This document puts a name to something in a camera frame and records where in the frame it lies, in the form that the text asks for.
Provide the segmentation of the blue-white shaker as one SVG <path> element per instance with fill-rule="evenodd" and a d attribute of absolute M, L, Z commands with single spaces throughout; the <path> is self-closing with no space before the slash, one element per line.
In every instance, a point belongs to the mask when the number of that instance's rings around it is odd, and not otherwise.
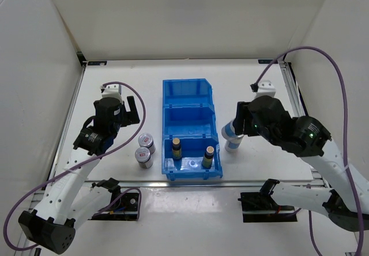
<path fill-rule="evenodd" d="M 221 129 L 221 135 L 223 138 L 227 141 L 240 141 L 243 139 L 244 135 L 237 135 L 235 133 L 235 128 L 233 126 L 233 121 L 230 120 L 222 129 Z"/>
<path fill-rule="evenodd" d="M 226 140 L 224 148 L 227 152 L 234 153 L 240 146 L 241 141 L 239 139 Z"/>

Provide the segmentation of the dark spice jar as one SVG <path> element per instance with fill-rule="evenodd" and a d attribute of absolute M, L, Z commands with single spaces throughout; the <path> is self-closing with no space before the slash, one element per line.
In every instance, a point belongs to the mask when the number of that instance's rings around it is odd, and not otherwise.
<path fill-rule="evenodd" d="M 138 143 L 140 147 L 147 148 L 151 154 L 154 154 L 156 151 L 154 139 L 151 134 L 143 133 L 138 138 Z"/>
<path fill-rule="evenodd" d="M 146 147 L 139 147 L 135 151 L 135 159 L 143 169 L 148 169 L 153 165 L 152 155 Z"/>

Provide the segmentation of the yellow-label brown bottle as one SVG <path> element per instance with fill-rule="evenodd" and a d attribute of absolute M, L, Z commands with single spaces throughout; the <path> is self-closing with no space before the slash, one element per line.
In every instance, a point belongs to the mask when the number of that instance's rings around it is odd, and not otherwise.
<path fill-rule="evenodd" d="M 172 140 L 172 158 L 174 160 L 180 160 L 182 158 L 182 147 L 179 138 Z"/>
<path fill-rule="evenodd" d="M 214 147 L 208 146 L 205 150 L 203 159 L 202 159 L 202 166 L 205 169 L 210 169 L 213 163 L 213 157 L 214 157 Z"/>

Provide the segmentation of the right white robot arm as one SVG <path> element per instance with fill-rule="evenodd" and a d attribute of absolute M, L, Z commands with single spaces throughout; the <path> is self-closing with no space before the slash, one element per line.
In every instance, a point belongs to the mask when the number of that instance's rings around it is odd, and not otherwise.
<path fill-rule="evenodd" d="M 241 194 L 244 210 L 294 206 L 322 214 L 350 232 L 368 230 L 368 180 L 344 163 L 343 153 L 320 121 L 310 116 L 292 117 L 279 99 L 260 96 L 238 102 L 231 125 L 236 133 L 263 137 L 300 158 L 325 182 L 324 187 L 309 190 L 267 179 L 258 192 Z"/>

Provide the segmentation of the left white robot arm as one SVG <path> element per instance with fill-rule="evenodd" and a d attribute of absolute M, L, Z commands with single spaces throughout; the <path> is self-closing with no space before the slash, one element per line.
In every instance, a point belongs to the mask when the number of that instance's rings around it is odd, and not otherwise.
<path fill-rule="evenodd" d="M 123 193 L 113 178 L 92 185 L 82 199 L 75 198 L 88 175 L 113 145 L 121 127 L 138 124 L 134 97 L 125 102 L 120 96 L 94 102 L 95 115 L 88 118 L 73 143 L 65 174 L 55 182 L 33 211 L 21 213 L 18 223 L 27 239 L 58 255 L 71 245 L 76 231 L 94 215 L 119 207 Z"/>

